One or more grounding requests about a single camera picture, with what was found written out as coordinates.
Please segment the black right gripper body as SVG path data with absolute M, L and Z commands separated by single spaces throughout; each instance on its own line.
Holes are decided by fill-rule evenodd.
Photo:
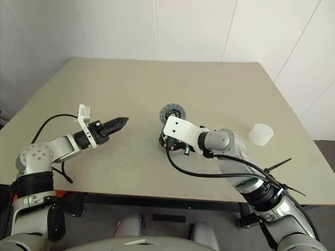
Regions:
M 195 152 L 192 146 L 170 136 L 166 139 L 166 149 L 174 154 L 183 153 L 187 156 L 189 156 L 190 152 Z

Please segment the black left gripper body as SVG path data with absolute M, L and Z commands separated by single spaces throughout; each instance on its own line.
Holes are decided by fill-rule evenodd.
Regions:
M 110 122 L 101 123 L 99 120 L 91 122 L 88 129 L 97 145 L 102 145 L 109 140 Z

